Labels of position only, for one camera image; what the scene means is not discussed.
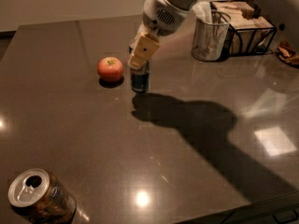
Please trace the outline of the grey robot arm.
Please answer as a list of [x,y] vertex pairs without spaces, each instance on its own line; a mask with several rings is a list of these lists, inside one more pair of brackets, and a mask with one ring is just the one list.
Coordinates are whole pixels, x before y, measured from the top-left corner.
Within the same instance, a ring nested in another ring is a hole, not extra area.
[[139,69],[160,47],[160,37],[173,34],[198,0],[146,0],[128,65]]

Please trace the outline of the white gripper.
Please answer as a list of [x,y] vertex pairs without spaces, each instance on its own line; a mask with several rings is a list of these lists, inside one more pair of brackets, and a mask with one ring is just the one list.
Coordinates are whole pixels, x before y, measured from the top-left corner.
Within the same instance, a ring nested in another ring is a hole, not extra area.
[[187,14],[187,10],[173,5],[169,0],[146,0],[128,65],[133,69],[142,67],[160,47],[157,36],[173,34],[185,21]]

